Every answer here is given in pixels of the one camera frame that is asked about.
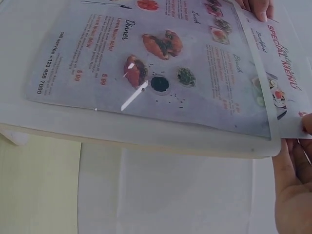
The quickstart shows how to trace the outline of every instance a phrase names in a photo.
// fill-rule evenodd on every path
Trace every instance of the laminated menu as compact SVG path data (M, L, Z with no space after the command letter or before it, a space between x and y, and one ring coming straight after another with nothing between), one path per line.
M258 22L232 1L71 0L26 92L55 105L306 137L300 122L311 107L291 56L278 22Z

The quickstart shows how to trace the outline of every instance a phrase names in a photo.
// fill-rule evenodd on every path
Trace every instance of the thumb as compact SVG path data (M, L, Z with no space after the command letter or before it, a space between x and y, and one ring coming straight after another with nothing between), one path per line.
M269 0L253 0L253 11L257 18L266 22L267 18L267 9L269 7Z

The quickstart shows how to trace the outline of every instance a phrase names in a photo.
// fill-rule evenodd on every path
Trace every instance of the hand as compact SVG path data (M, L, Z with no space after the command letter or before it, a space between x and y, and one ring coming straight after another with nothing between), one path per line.
M241 8L253 12L262 22L266 22L268 18L273 19L273 0L236 0L236 2Z
M302 119L312 134L312 114ZM312 233L312 140L282 140L281 152L273 157L275 221L280 234Z

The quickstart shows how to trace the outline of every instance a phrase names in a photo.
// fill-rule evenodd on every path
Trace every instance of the yellow surface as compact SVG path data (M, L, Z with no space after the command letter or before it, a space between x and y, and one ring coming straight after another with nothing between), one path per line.
M0 234L77 234L80 143L0 136Z

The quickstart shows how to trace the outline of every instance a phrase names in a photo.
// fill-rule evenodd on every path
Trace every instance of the white tablecloth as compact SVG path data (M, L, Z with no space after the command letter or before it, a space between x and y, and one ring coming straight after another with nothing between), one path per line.
M312 62L312 1L281 3ZM79 234L277 233L270 158L155 155L84 144L78 210Z

